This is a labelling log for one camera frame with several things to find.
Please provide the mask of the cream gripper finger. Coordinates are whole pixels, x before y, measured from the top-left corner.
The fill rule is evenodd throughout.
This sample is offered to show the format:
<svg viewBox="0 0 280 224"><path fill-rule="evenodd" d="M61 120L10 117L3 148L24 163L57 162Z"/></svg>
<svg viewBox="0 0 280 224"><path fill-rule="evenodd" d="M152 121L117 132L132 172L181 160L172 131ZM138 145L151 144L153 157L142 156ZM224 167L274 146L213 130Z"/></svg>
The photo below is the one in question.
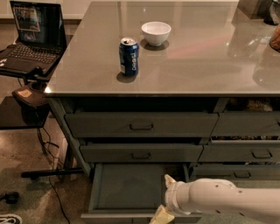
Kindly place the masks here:
<svg viewBox="0 0 280 224"><path fill-rule="evenodd" d="M164 181L165 181L166 187L171 187L172 185L174 185L176 183L176 180L168 174L164 175Z"/></svg>

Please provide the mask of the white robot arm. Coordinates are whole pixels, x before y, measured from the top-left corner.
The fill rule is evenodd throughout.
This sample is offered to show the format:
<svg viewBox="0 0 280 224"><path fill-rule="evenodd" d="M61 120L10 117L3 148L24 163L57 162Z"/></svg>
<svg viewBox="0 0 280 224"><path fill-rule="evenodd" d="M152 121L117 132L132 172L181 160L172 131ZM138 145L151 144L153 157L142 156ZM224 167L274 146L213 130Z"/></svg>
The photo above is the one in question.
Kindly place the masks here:
<svg viewBox="0 0 280 224"><path fill-rule="evenodd" d="M160 205L149 224L168 224L191 213L239 214L266 224L280 224L280 189L239 188L218 178L176 181L165 174L165 205Z"/></svg>

